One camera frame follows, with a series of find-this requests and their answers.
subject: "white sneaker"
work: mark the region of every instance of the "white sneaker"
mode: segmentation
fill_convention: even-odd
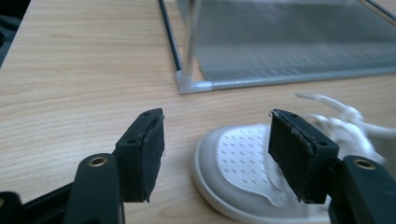
[[[329,125],[326,128],[320,126],[329,124],[326,120],[314,117],[318,120],[316,126],[322,131],[333,136],[339,135],[334,134]],[[343,129],[342,136],[347,136],[349,129]],[[223,127],[206,134],[199,141],[194,155],[192,170],[198,190],[223,215],[241,222],[329,223],[329,200],[325,204],[297,201],[277,164],[268,154],[269,132],[269,125],[253,124]],[[346,139],[338,137],[332,140],[340,145],[343,157],[355,154],[355,146],[351,146]],[[343,146],[352,148],[352,152],[349,149],[345,152]],[[373,151],[364,155],[369,159],[375,155],[376,161],[384,161]]]

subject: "wooden table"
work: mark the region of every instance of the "wooden table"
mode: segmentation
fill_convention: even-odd
[[[396,12],[394,0],[381,2]],[[179,20],[176,5],[168,7]],[[174,28],[180,34],[181,22]],[[0,71],[0,190],[26,203],[70,183],[81,160],[112,152],[140,113],[161,107],[166,153],[157,185],[150,203],[125,204],[127,222],[229,223],[191,179],[206,132],[269,123],[273,108],[336,115],[295,92],[331,96],[396,127],[394,75],[179,95],[171,56],[156,0],[32,0]],[[381,153],[395,176],[394,151]]]

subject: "white shoelace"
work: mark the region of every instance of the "white shoelace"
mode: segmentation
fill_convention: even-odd
[[[338,155],[340,159],[347,155],[357,155],[379,163],[385,162],[385,159],[375,151],[370,137],[394,141],[396,129],[365,123],[361,112],[357,109],[324,95],[297,93],[296,96],[323,103],[340,114],[339,118],[326,118],[317,114],[305,116],[308,119],[315,119],[313,125],[340,146]]]

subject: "shoelace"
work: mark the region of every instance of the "shoelace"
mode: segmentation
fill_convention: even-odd
[[[305,116],[308,119],[315,119],[313,125],[340,146],[338,155],[340,159],[347,155],[357,155],[379,163],[385,162],[385,159],[375,151],[370,138],[394,141],[396,129],[366,123],[357,109],[324,95],[297,93],[296,96],[323,103],[340,114],[339,118],[326,118],[317,114]]]

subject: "wood grain surface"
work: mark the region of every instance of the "wood grain surface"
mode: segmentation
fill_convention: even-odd
[[[395,0],[378,1],[396,12]],[[183,26],[167,1],[177,38]],[[150,203],[125,204],[127,223],[231,223],[191,178],[199,138],[222,125],[269,123],[273,108],[336,116],[295,92],[353,105],[396,127],[396,76],[179,95],[156,0],[32,0],[0,70],[0,191],[24,203],[74,180],[91,154],[112,152],[145,110],[165,114],[165,155]],[[396,176],[396,148],[382,148]]]

